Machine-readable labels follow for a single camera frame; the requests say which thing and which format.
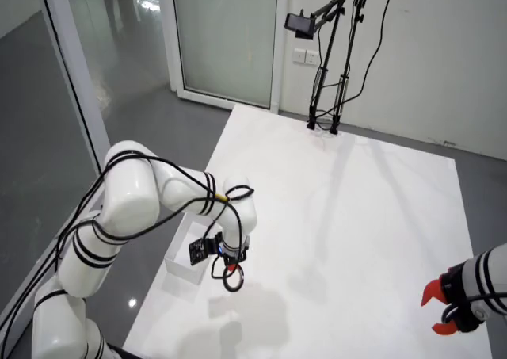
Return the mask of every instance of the tripod stand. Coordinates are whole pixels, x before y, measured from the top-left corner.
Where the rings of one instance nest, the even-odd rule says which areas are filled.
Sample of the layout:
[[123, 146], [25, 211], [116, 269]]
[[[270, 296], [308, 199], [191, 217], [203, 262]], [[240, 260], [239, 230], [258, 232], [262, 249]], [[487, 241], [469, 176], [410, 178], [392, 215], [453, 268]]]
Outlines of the tripod stand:
[[[345, 9], [343, 7], [344, 3], [345, 0], [331, 0], [321, 9], [312, 13], [309, 18], [304, 17], [303, 10], [301, 10], [299, 16], [295, 14], [288, 14], [285, 20], [285, 28], [287, 30], [295, 32], [296, 38], [303, 38], [309, 40], [313, 39], [314, 34], [326, 22], [331, 22], [332, 20], [334, 20], [333, 31], [331, 32], [330, 42], [327, 46], [326, 58], [324, 59], [324, 64], [318, 68], [317, 76], [315, 77], [314, 86], [311, 94], [310, 112], [308, 117], [307, 128], [312, 130], [315, 129], [315, 123], [317, 121], [315, 113], [317, 111], [318, 101], [320, 100], [322, 88], [324, 87], [324, 82], [326, 80], [326, 75], [328, 71], [327, 66], [330, 61], [334, 37], [336, 35], [336, 30], [338, 27], [338, 20], [341, 14], [345, 14]], [[316, 23], [315, 21], [318, 17], [320, 17], [321, 20]]]
[[337, 93], [334, 100], [334, 114], [333, 123], [331, 124], [330, 133], [338, 134], [338, 125], [340, 125], [341, 115], [343, 113], [343, 106], [347, 102], [345, 95], [347, 93], [347, 86], [349, 84], [349, 72], [350, 72], [350, 56], [352, 54], [352, 47], [354, 44], [354, 38], [356, 37], [357, 24], [362, 23], [364, 20], [364, 14], [361, 14], [361, 10], [364, 8], [366, 0], [354, 0], [353, 7], [356, 8], [354, 22], [349, 38], [349, 48], [347, 51], [347, 59], [345, 61], [345, 69], [343, 74], [340, 76], [340, 82], [338, 83]]

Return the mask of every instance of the white robotic arm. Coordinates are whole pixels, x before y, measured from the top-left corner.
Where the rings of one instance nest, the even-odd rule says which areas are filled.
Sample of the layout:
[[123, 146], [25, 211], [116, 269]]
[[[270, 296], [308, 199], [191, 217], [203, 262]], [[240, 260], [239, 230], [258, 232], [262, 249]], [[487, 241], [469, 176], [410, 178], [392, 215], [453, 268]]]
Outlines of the white robotic arm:
[[[126, 151], [156, 158], [143, 145], [124, 141], [111, 148], [106, 162], [118, 159]], [[246, 178], [236, 176], [222, 186], [219, 183], [212, 174], [155, 159], [126, 159], [111, 168], [105, 175], [102, 210], [86, 217], [96, 223], [74, 233], [57, 274], [36, 294], [32, 357], [121, 357], [109, 349], [95, 323], [86, 318], [83, 299], [101, 287], [121, 247], [157, 222], [160, 203], [171, 210], [185, 207], [183, 212], [206, 215], [219, 224], [223, 229], [221, 239], [213, 242], [219, 243], [220, 254], [229, 259], [226, 264], [234, 262], [236, 269], [245, 257], [257, 214], [251, 191], [246, 191]], [[225, 195], [218, 194], [220, 187]], [[197, 256], [201, 254], [196, 260], [208, 254], [205, 240], [194, 243], [194, 249]]]
[[490, 316], [507, 315], [507, 244], [494, 247], [449, 268], [430, 281], [422, 306], [432, 298], [447, 304], [441, 323], [433, 330], [440, 335], [471, 332]]

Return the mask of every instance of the floor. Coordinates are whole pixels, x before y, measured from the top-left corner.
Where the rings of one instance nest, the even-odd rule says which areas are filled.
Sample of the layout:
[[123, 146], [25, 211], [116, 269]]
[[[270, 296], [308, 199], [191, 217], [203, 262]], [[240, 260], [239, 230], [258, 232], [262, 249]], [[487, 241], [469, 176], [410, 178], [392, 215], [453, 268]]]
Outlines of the floor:
[[[122, 124], [127, 123], [128, 127], [132, 120], [136, 120], [133, 117], [136, 115], [143, 123], [150, 123], [152, 128], [139, 128], [132, 138], [148, 144], [158, 154], [181, 165], [198, 170], [205, 168], [227, 122], [228, 112], [181, 101], [166, 90], [154, 95], [147, 104], [148, 108], [144, 111], [132, 107], [130, 117], [114, 120], [111, 128], [116, 131], [116, 136], [124, 138]], [[299, 118], [295, 115], [285, 116]], [[474, 254], [505, 242], [507, 162], [347, 125], [342, 130], [455, 159]], [[143, 302], [178, 224], [179, 219], [173, 220], [160, 228], [163, 231], [154, 232], [126, 246], [101, 291], [90, 299], [89, 316], [98, 322], [111, 343], [121, 346], [127, 337], [139, 309], [130, 309], [127, 303], [131, 298], [137, 300], [138, 306]], [[506, 329], [505, 321], [500, 318], [492, 318], [488, 322], [494, 359], [507, 354]], [[29, 357], [30, 333], [29, 328], [12, 358]]]
[[96, 174], [40, 13], [0, 39], [0, 93], [1, 311]]

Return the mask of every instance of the black stripe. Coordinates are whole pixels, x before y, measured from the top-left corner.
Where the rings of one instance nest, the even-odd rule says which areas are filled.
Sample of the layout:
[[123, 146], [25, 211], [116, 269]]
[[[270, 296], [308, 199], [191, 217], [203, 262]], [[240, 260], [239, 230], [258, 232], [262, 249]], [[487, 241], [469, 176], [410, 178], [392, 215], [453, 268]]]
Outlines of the black stripe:
[[94, 262], [91, 262], [87, 258], [85, 258], [81, 254], [81, 252], [79, 251], [78, 246], [76, 246], [75, 235], [74, 235], [74, 239], [72, 239], [72, 246], [73, 246], [74, 252], [76, 253], [76, 256], [78, 256], [79, 260], [81, 260], [84, 264], [87, 264], [88, 266], [90, 266], [92, 268], [95, 268], [95, 269], [104, 269], [104, 268], [109, 267], [112, 264], [112, 262], [108, 262], [108, 263], [105, 263], [105, 264], [96, 264]]
[[[481, 273], [480, 273], [480, 262], [481, 262], [481, 258], [484, 254], [481, 254], [478, 258], [477, 258], [477, 261], [475, 262], [475, 281], [477, 282], [477, 287], [478, 287], [478, 292], [481, 294], [481, 296], [484, 296], [486, 294], [486, 292], [484, 292], [484, 288], [482, 286], [482, 281], [481, 281]], [[486, 302], [486, 304], [490, 307], [491, 310], [493, 310], [495, 313], [498, 313], [498, 314], [501, 314], [501, 312], [491, 303], [490, 300], [488, 299], [484, 299], [484, 302]]]
[[204, 176], [206, 177], [206, 201], [204, 202], [203, 209], [200, 210], [200, 214], [204, 214], [206, 212], [206, 208], [208, 208], [208, 198], [209, 198], [209, 177], [208, 173], [204, 172]]
[[95, 236], [97, 236], [97, 239], [99, 239], [101, 242], [105, 243], [105, 244], [109, 244], [110, 246], [123, 246], [125, 243], [127, 242], [122, 242], [122, 243], [111, 243], [107, 240], [105, 240], [104, 238], [102, 238], [98, 232], [97, 232], [97, 229], [95, 228], [95, 224], [92, 224], [92, 228], [93, 228], [93, 233], [95, 234]]
[[65, 292], [63, 289], [55, 290], [54, 292], [48, 293], [46, 296], [42, 297], [40, 300], [37, 301], [33, 310], [35, 311], [42, 303], [46, 302], [50, 298], [61, 296], [63, 294], [67, 294], [67, 292]]
[[88, 351], [90, 350], [90, 345], [88, 344], [88, 342], [86, 343], [86, 352], [85, 352], [85, 356], [83, 357], [83, 359], [86, 359], [86, 357], [88, 356]]
[[97, 260], [98, 262], [111, 262], [114, 261], [116, 258], [116, 255], [113, 256], [99, 256], [98, 254], [93, 253], [91, 250], [86, 248], [86, 246], [82, 243], [81, 238], [79, 237], [79, 230], [76, 231], [74, 234], [74, 238], [78, 242], [79, 248], [81, 248], [82, 252], [86, 254], [88, 257], [92, 258], [93, 260]]
[[104, 339], [102, 338], [102, 334], [98, 331], [99, 336], [101, 337], [101, 344], [98, 346], [97, 354], [95, 355], [95, 359], [101, 359], [102, 354], [104, 353]]
[[212, 180], [212, 196], [211, 196], [211, 201], [209, 202], [209, 209], [206, 211], [206, 214], [209, 214], [212, 209], [213, 209], [213, 206], [215, 205], [215, 197], [216, 197], [216, 182], [215, 182], [215, 177], [213, 177], [213, 174], [210, 174], [208, 173], [208, 175], [210, 176], [211, 180]]
[[[488, 253], [484, 257], [484, 263], [483, 263], [482, 268], [484, 269], [484, 278], [486, 280], [486, 285], [488, 286], [488, 290], [490, 291], [491, 294], [494, 294], [495, 293], [494, 286], [493, 286], [493, 282], [491, 282], [490, 268], [488, 266], [488, 263], [490, 260], [490, 253], [491, 253], [491, 250], [488, 250]], [[500, 308], [503, 309], [501, 314], [503, 314], [503, 315], [506, 314], [507, 307], [505, 306], [505, 304], [503, 302], [501, 302], [500, 297], [494, 297], [493, 300], [495, 300], [495, 302], [498, 304], [498, 306], [500, 306]]]

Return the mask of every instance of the white platform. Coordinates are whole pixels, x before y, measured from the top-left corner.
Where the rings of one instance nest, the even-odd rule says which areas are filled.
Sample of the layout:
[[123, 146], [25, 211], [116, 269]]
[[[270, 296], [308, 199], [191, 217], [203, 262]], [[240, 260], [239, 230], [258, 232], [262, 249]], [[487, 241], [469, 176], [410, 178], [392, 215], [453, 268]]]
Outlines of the white platform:
[[124, 348], [151, 358], [491, 358], [426, 283], [472, 256], [453, 160], [236, 106], [207, 168], [255, 188], [245, 285], [162, 263]]

